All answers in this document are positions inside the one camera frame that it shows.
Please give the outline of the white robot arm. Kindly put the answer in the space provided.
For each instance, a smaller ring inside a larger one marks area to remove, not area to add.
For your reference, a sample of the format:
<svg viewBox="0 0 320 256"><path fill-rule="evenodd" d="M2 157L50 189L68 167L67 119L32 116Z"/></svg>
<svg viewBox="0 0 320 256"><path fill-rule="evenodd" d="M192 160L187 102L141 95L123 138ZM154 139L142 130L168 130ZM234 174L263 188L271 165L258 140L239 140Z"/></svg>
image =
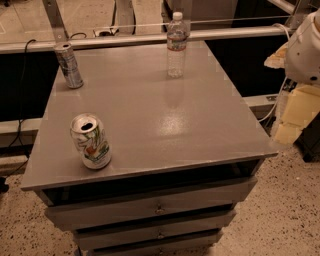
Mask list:
<svg viewBox="0 0 320 256"><path fill-rule="evenodd" d="M309 14L290 37L285 74L297 83L320 85L320 9Z"/></svg>

